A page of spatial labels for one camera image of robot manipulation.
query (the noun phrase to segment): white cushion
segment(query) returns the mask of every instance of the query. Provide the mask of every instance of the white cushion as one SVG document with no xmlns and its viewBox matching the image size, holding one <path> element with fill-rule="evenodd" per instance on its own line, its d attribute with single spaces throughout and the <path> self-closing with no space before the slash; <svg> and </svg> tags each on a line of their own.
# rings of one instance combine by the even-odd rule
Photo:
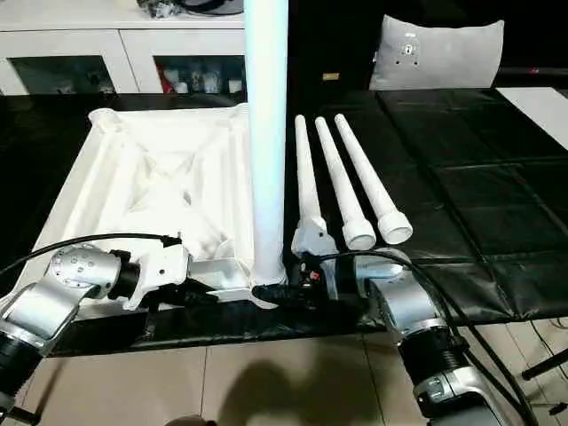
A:
<svg viewBox="0 0 568 426">
<path fill-rule="evenodd" d="M 426 28 L 383 19 L 371 90 L 489 87 L 497 74 L 505 22 Z"/>
</svg>

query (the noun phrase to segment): tapered white tube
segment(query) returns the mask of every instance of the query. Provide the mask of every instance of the tapered white tube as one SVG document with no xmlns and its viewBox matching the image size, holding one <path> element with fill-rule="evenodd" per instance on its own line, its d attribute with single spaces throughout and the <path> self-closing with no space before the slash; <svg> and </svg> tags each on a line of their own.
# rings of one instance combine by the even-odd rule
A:
<svg viewBox="0 0 568 426">
<path fill-rule="evenodd" d="M 405 214 L 397 206 L 376 174 L 373 165 L 365 155 L 351 126 L 343 114 L 335 116 L 335 124 L 343 139 L 347 152 L 353 161 L 359 179 L 378 219 L 378 228 L 388 244 L 400 244 L 410 238 L 413 229 Z"/>
<path fill-rule="evenodd" d="M 312 151 L 308 140 L 308 130 L 303 115 L 294 120 L 296 127 L 296 162 L 298 174 L 298 204 L 300 206 L 300 224 L 312 221 L 326 230 L 326 221 L 321 217 L 318 188 L 313 174 Z"/>
<path fill-rule="evenodd" d="M 286 280 L 282 264 L 288 0 L 245 0 L 255 284 Z"/>
<path fill-rule="evenodd" d="M 327 169 L 334 185 L 335 197 L 343 217 L 343 237 L 347 247 L 351 250 L 367 250 L 376 243 L 373 226 L 365 219 L 363 210 L 353 191 L 347 171 L 343 166 L 341 157 L 337 152 L 335 142 L 329 132 L 326 120 L 316 118 L 316 129 L 319 140 L 326 157 Z"/>
</svg>

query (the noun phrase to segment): glass cabinet door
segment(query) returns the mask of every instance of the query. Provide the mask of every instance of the glass cabinet door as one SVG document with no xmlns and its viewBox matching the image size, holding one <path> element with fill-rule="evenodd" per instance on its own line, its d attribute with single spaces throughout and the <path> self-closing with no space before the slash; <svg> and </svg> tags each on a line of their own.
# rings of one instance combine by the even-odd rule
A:
<svg viewBox="0 0 568 426">
<path fill-rule="evenodd" d="M 124 30 L 145 93 L 246 93 L 244 29 Z"/>
<path fill-rule="evenodd" d="M 154 62 L 164 93 L 244 92 L 242 56 L 154 56 Z"/>
<path fill-rule="evenodd" d="M 114 93 L 100 56 L 9 58 L 29 94 Z"/>
<path fill-rule="evenodd" d="M 5 95 L 136 93 L 117 30 L 0 33 Z"/>
</svg>

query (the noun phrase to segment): black tablecloth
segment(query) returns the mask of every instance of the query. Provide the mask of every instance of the black tablecloth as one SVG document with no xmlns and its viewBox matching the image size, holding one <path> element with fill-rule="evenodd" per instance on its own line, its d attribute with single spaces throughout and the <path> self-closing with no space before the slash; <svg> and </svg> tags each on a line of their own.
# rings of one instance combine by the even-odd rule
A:
<svg viewBox="0 0 568 426">
<path fill-rule="evenodd" d="M 121 95 L 0 99 L 0 173 L 4 208 L 2 263 L 27 253 L 90 128 L 96 107 L 116 110 L 215 106 L 192 96 Z M 373 211 L 333 125 L 344 113 L 392 198 L 414 227 L 399 247 L 430 270 L 477 324 L 568 314 L 568 151 L 494 90 L 352 92 L 305 102 L 319 200 L 328 229 L 344 249 L 342 220 L 313 119 L 327 117 L 367 217 Z M 288 127 L 285 262 L 296 229 L 293 127 Z M 342 291 L 353 283 L 343 268 Z M 7 291 L 17 274 L 5 275 Z M 248 302 L 155 317 L 76 322 L 56 355 L 135 351 L 284 339 L 375 329 L 359 320 L 359 301 L 321 311 L 262 311 Z"/>
</svg>

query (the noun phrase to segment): vertical white pipe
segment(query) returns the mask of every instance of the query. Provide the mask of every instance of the vertical white pipe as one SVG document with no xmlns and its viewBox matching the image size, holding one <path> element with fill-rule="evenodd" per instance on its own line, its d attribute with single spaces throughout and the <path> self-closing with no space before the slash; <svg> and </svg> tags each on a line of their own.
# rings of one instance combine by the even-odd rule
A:
<svg viewBox="0 0 568 426">
<path fill-rule="evenodd" d="M 365 155 L 365 151 L 361 148 L 345 116 L 343 114 L 336 115 L 335 124 L 353 161 L 359 179 L 365 188 L 367 197 L 371 201 L 379 221 L 379 232 L 383 239 L 388 244 L 399 244 L 408 240 L 413 232 L 412 226 L 405 214 L 398 211 L 397 206 L 392 202 L 392 198 Z"/>
<path fill-rule="evenodd" d="M 288 0 L 245 0 L 255 284 L 286 280 L 282 264 Z"/>
<path fill-rule="evenodd" d="M 334 185 L 335 197 L 343 217 L 343 237 L 347 247 L 351 250 L 367 250 L 376 242 L 373 226 L 365 219 L 363 210 L 353 191 L 347 171 L 343 166 L 341 157 L 335 147 L 335 142 L 329 132 L 326 120 L 316 118 L 316 129 L 319 140 L 326 157 L 327 168 Z"/>
<path fill-rule="evenodd" d="M 318 188 L 313 173 L 312 151 L 308 139 L 303 115 L 294 120 L 296 127 L 296 162 L 298 175 L 298 204 L 300 206 L 300 224 L 312 221 L 323 230 L 327 230 L 326 222 L 321 217 Z"/>
</svg>

